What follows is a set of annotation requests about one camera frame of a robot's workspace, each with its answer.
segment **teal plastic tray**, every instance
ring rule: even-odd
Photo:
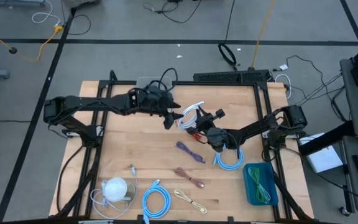
[[[259,182],[260,182],[260,184],[262,184],[262,186],[265,188],[265,190],[270,194],[270,203],[263,203],[263,202],[258,201],[258,198],[256,197],[255,181],[248,174],[249,167],[259,168],[259,172],[260,172]],[[277,197],[276,187],[274,184],[272,165],[265,163],[265,162],[246,164],[242,170],[242,173],[244,175],[244,181],[246,184],[248,203],[250,203],[251,205],[255,205],[255,206],[277,205],[278,204],[278,197]]]

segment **wooden tabletop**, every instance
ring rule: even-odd
[[[96,96],[98,82],[83,82],[80,96]],[[113,94],[126,93],[130,85],[114,85]],[[268,83],[268,92],[272,109],[287,105],[287,99],[282,83]],[[173,90],[175,102],[181,105],[176,112],[181,113],[188,106],[199,101],[205,101],[203,109],[214,113],[223,109],[225,117],[216,120],[220,128],[239,129],[258,120],[255,96],[249,86],[176,86]],[[264,107],[263,93],[260,92]],[[80,111],[75,117],[85,124],[90,124],[92,112]],[[177,141],[185,143],[192,151],[200,154],[207,164],[195,162],[187,153],[174,146]],[[79,138],[68,140],[62,165],[79,148]],[[287,140],[287,147],[298,150],[294,140]],[[260,135],[248,139],[242,146],[244,163],[263,162],[261,158],[262,141]],[[83,149],[67,166],[62,179],[60,205],[63,206],[78,187],[78,180],[83,163]],[[313,217],[306,180],[299,156],[290,151],[281,150],[283,169],[287,189],[306,214]],[[142,213],[142,196],[152,182],[160,179],[171,194],[172,204],[169,212],[161,220],[203,220],[224,221],[227,217],[234,217],[235,221],[274,221],[273,210],[270,206],[255,207],[247,202],[242,168],[234,171],[222,170],[218,165],[213,166],[215,151],[207,144],[200,144],[186,132],[175,126],[170,130],[163,127],[163,118],[147,114],[119,116],[108,114],[106,131],[104,133],[103,149],[99,165],[96,188],[100,189],[103,180],[122,177],[135,183],[129,166],[133,164],[139,180],[139,193],[131,209],[120,217],[123,220],[135,220]],[[224,151],[223,160],[228,164],[237,162],[235,151]],[[198,189],[191,182],[174,174],[173,169],[182,167],[193,178],[201,179],[205,188]],[[174,196],[173,190],[179,188],[192,200],[204,205],[208,212],[198,213],[193,206]],[[279,195],[279,209],[284,217],[281,194]],[[85,210],[88,189],[84,191],[81,213]],[[152,194],[147,206],[156,212],[163,204],[162,196]],[[103,214],[115,217],[120,214],[112,208],[101,208]],[[50,214],[56,214],[56,192],[53,198]],[[91,218],[100,219],[94,210]]]

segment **blue cable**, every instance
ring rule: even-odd
[[[242,152],[241,149],[239,149],[240,151],[240,159],[237,161],[236,164],[234,165],[227,165],[225,164],[222,159],[221,159],[221,154],[220,152],[217,152],[216,155],[215,155],[215,159],[214,159],[214,166],[216,163],[219,164],[219,166],[224,169],[224,170],[235,170],[237,169],[238,167],[240,167],[242,165],[242,163],[244,162],[244,153]]]
[[[169,208],[171,207],[171,195],[164,187],[162,187],[158,183],[160,183],[160,180],[154,181],[151,187],[147,189],[146,192],[144,192],[142,197],[143,220],[146,224],[150,223],[149,218],[163,217],[165,214],[167,214]],[[147,208],[147,199],[149,195],[153,192],[160,193],[164,198],[164,206],[157,212],[150,212],[150,210]]]

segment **purple cable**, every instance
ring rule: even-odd
[[[206,164],[206,162],[204,161],[203,157],[198,155],[198,154],[195,154],[193,153],[189,148],[187,148],[182,142],[177,142],[175,144],[176,147],[178,147],[179,149],[189,153],[193,159],[197,162],[200,162],[200,163],[203,163],[203,164]]]

